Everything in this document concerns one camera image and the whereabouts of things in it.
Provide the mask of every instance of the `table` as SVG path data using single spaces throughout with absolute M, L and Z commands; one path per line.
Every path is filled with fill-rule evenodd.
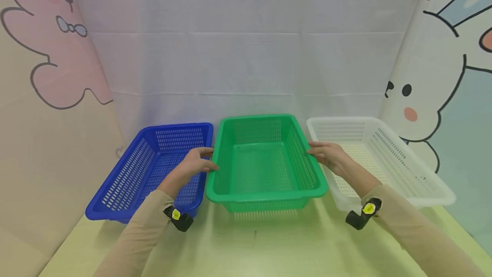
M 443 207 L 422 212 L 492 276 L 492 259 Z M 356 231 L 345 216 L 329 193 L 283 212 L 230 214 L 204 199 L 187 232 L 168 227 L 143 276 L 425 276 L 375 222 Z M 82 217 L 40 277 L 91 276 L 123 228 Z

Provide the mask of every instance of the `green basket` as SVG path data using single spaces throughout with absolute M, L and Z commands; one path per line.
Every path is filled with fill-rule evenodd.
M 302 209 L 328 190 L 292 115 L 225 118 L 208 174 L 207 197 L 229 212 Z

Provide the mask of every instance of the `sleeve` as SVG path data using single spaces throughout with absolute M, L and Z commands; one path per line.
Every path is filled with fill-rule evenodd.
M 152 248 L 158 243 L 169 218 L 162 212 L 173 200 L 165 193 L 151 192 L 137 209 L 94 277 L 139 277 Z
M 376 186 L 362 199 L 381 200 L 374 220 L 388 231 L 429 277 L 481 277 L 470 258 L 405 198 L 391 187 Z

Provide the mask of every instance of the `basket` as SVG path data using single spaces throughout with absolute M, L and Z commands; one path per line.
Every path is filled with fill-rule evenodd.
M 207 197 L 229 212 L 302 209 L 328 185 L 292 115 L 226 118 L 220 123 Z
M 388 184 L 414 206 L 450 205 L 449 187 L 383 121 L 366 117 L 310 118 L 314 141 L 340 144 L 357 163 Z M 338 209 L 360 211 L 360 198 L 344 179 L 323 166 Z
M 194 147 L 210 147 L 214 127 L 208 123 L 175 124 L 141 130 L 91 200 L 85 216 L 127 223 L 145 197 L 156 189 Z M 174 200 L 191 216 L 203 199 L 206 173 L 198 173 Z

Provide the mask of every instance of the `wall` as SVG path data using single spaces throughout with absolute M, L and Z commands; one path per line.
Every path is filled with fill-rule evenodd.
M 80 0 L 127 141 L 148 125 L 377 116 L 417 0 Z
M 0 0 L 0 9 L 0 271 L 37 276 L 123 141 L 77 0 Z M 63 32 L 56 15 L 76 30 Z
M 492 255 L 492 0 L 420 0 L 381 117 L 457 196 L 447 209 Z

